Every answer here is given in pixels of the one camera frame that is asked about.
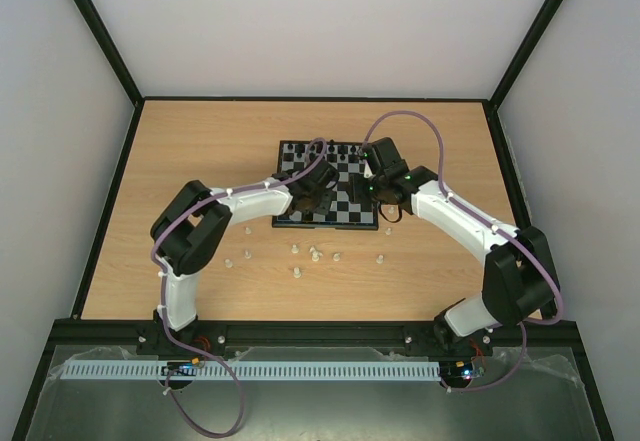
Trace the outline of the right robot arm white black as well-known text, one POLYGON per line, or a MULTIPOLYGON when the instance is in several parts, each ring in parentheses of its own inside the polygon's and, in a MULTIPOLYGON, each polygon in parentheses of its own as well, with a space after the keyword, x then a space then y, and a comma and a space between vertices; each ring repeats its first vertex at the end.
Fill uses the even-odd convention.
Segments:
POLYGON ((458 352, 477 332, 515 326, 559 301, 549 245, 539 229, 520 230, 489 216, 454 193, 441 172, 410 169, 389 137, 363 144, 359 156, 365 171, 350 178, 352 198, 394 205, 433 224, 483 267, 481 292, 434 319, 434 337, 443 350, 458 352))

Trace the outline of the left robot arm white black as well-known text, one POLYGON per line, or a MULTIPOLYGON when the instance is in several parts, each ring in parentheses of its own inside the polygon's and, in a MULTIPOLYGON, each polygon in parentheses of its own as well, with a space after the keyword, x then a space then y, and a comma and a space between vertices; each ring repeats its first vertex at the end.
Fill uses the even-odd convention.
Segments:
POLYGON ((338 178, 336 168, 317 159, 300 172, 280 172, 235 188, 187 182, 150 230, 151 259, 162 279, 157 312, 165 326, 180 331, 196 320, 200 272, 228 227, 261 217, 312 213, 331 198, 338 178))

